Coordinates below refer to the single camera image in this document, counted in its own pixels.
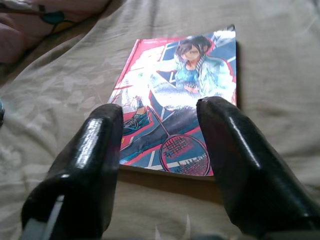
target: anime girl illustration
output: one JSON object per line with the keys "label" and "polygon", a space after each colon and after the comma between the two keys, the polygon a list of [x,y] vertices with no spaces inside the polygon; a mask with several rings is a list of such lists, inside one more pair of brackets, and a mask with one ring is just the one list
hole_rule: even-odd
{"label": "anime girl illustration", "polygon": [[[225,60],[208,56],[212,42],[205,36],[187,38],[178,45],[174,59],[156,62],[145,78],[159,104],[173,111],[162,124],[171,135],[185,134],[198,123],[196,103],[208,96],[221,96],[233,101],[236,84]],[[175,73],[175,85],[161,77],[157,71]],[[130,135],[150,124],[148,108],[143,97],[136,96],[136,112],[124,123],[123,135]],[[167,134],[160,125],[151,132],[133,140],[120,152],[120,163],[138,156],[165,141]]]}

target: book cover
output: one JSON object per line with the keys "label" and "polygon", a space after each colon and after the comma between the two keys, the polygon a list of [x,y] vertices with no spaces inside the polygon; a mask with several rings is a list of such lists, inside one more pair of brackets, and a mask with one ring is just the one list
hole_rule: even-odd
{"label": "book cover", "polygon": [[109,103],[122,106],[120,164],[212,176],[199,127],[198,99],[236,104],[236,32],[138,39]]}

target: bed sheet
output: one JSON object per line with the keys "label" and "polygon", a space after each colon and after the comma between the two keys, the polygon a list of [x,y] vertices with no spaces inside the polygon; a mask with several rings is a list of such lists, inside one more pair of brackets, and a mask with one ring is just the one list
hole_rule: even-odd
{"label": "bed sheet", "polygon": [[[25,198],[88,114],[108,101],[136,39],[229,24],[239,43],[240,108],[320,203],[319,17],[316,0],[119,0],[98,19],[46,38],[12,68],[2,66],[0,239],[19,238]],[[200,233],[240,235],[214,182],[120,171],[104,238]]]}

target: shoe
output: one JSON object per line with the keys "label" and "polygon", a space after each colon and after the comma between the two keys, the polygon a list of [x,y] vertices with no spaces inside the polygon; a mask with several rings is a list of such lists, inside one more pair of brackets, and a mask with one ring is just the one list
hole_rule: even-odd
{"label": "shoe", "polygon": [[4,123],[4,114],[5,114],[4,105],[2,104],[2,102],[0,100],[0,127]]}
{"label": "shoe", "polygon": [[135,114],[123,124],[123,135],[130,135],[143,128],[150,123],[148,112],[144,114]]}

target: dark hair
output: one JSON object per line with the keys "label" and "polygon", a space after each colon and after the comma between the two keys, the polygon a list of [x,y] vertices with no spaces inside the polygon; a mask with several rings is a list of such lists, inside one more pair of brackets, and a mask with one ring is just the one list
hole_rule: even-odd
{"label": "dark hair", "polygon": [[182,55],[190,51],[190,49],[192,49],[192,45],[199,51],[200,56],[203,56],[211,48],[212,44],[206,37],[201,35],[183,40],[175,51],[175,54],[181,62],[184,61]]}

